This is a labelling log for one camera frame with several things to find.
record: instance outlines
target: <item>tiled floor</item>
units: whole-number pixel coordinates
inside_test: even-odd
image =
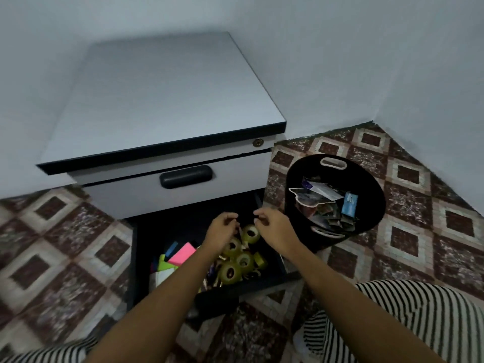
[[[484,306],[483,218],[373,123],[276,145],[266,204],[283,208],[288,168],[314,153],[360,164],[387,200],[379,225],[320,251],[325,262],[352,282],[427,281]],[[1,200],[0,356],[122,317],[131,234],[74,186]],[[184,324],[167,361],[299,362],[291,330],[318,308],[302,281],[249,296],[229,316]]]

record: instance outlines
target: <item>hand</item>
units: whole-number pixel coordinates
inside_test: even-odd
[[[297,252],[301,242],[289,221],[289,218],[279,210],[261,207],[254,211],[259,219],[254,219],[254,225],[266,242],[282,256],[291,259]]]
[[[228,241],[238,232],[240,224],[236,213],[222,213],[212,220],[202,246],[219,256]]]

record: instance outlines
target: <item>forearm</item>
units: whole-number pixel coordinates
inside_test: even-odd
[[[291,261],[361,362],[442,362],[410,330],[302,244]]]
[[[165,361],[216,256],[209,248],[200,247],[112,328],[88,362]]]

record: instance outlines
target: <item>trash bin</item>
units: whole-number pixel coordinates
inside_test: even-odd
[[[320,176],[321,182],[358,195],[354,232],[345,232],[344,238],[328,238],[318,233],[318,227],[296,208],[296,196],[289,188],[300,188],[303,177],[313,176]],[[373,176],[358,164],[335,155],[315,154],[294,163],[287,172],[285,197],[285,214],[301,242],[313,252],[372,229],[385,214],[385,196]]]

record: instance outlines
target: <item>person's left hand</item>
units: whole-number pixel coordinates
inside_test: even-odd
[[[240,226],[238,216],[236,213],[222,213],[212,220],[202,246],[213,252],[214,256],[220,255],[228,241],[237,234]]]

